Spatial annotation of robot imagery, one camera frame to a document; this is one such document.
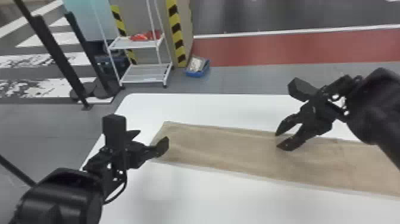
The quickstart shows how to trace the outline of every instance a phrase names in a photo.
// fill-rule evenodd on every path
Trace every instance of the yellow and black striped pillar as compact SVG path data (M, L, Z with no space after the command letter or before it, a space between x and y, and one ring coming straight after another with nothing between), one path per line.
M175 57L178 60L178 67L186 67L188 59L186 57L185 45L183 44L182 27L176 0L166 0L169 22L172 31L172 40L175 47Z
M121 36L127 36L125 24L124 24L124 21L122 20L121 13L120 13L120 7L118 5L112 5L111 12L112 12L112 16L114 17L114 20L115 20L115 25L117 25L118 32L120 33ZM133 52L133 50L127 49L127 50L125 50L125 54L127 55L127 57L129 58L129 60L132 64L138 64L136 62L136 56L135 56L135 53Z

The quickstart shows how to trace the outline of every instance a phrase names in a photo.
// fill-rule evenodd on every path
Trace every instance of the beige towel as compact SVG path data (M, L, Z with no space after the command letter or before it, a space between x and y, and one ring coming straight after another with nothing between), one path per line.
M400 196L400 171L376 146L314 138L292 152L273 132L165 122L153 140L170 138L167 162L284 181Z

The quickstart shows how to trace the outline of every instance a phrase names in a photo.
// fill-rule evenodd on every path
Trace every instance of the metal shelving unit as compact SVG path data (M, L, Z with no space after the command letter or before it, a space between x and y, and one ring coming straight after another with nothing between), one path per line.
M171 69L173 67L173 63L172 63L172 58L171 58L171 52L170 52L167 42L165 42L165 45L167 47L167 52L168 52L170 62L167 64L165 64L165 63L163 64L161 61L160 45L165 41L165 31L164 31L163 24L161 21L161 16L160 16L160 12L159 12L158 5L157 5L157 0L154 0L154 7L156 10L157 19L158 19L158 22L160 24L161 31L162 31L161 37L159 39L156 39L154 21L153 21L153 15L151 12L150 2L149 2L149 0L146 0L146 6L147 6L149 19L150 19L153 40L152 41L131 41L129 39L129 37L120 36L117 28L115 27L115 32L117 34L117 37L114 39L114 41L110 45L107 44L107 40L106 40L106 37L104 34L102 24L98 17L98 13L96 12L96 9L94 7L94 1L95 0L90 0L90 3L92 4L92 9L95 12L95 17L98 22L102 37L104 39L104 44L107 47L107 52L111 58L111 64L115 71L115 75L116 75L116 78L117 78L120 86L122 86L122 83L162 82L163 86L167 87L167 80L168 80L169 74L171 72ZM155 50L155 53L157 55L158 64L144 64L144 65L131 64L129 66L129 68L125 71L125 74L120 79L117 68L115 66L114 59L111 55L111 51L120 50L120 49L134 50L134 49L144 49L144 48L153 48Z

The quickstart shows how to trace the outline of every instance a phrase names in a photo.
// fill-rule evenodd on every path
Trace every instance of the blue container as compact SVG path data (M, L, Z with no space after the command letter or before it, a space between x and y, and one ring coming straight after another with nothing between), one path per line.
M186 76L200 78L200 77L203 77L209 69L210 69L210 60L207 59L205 61L203 70L193 72L193 71L190 71L188 68L186 68L185 73L186 73Z

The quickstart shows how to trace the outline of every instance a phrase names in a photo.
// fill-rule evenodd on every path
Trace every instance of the black metal pole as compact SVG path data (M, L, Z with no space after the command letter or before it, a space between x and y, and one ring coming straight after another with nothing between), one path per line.
M77 94L79 100L81 100L83 106L85 108L91 108L89 103L86 101L87 93L85 87L79 80L74 68L72 68L71 64L68 62L68 59L65 57L61 47L55 41L43 17L41 15L32 17L30 11L26 8L26 5L22 0L14 0L14 2L28 20L29 24L32 26L32 29L36 32L37 36L42 41L51 57L54 59L56 65Z
M26 183L28 186L35 186L36 182L28 177L24 172L6 160L3 156L0 155L0 164L4 166L8 171L10 171L13 175L18 177L21 181Z
M24 15L26 20L28 20L29 24L31 26L33 26L33 17L31 15L30 11L28 10L28 8L26 8L25 3L22 0L14 0L14 2L18 6L18 8L20 9L22 15Z
M88 43L86 42L86 39L83 36L83 33L78 26L78 23L76 21L74 14L72 12L67 12L67 13L65 13L65 17L66 17L67 21L70 23L72 30L75 33L76 37L78 38L80 44L82 45L82 48L83 48L87 58L89 59L90 63L92 64L92 67L95 70L97 78L99 79L101 85L103 86L103 88L106 91L109 90L110 86L109 86L108 82L105 80L105 78L103 77L102 72L95 60L95 57L93 56L94 53L93 53L92 49L90 48L90 46L88 45Z

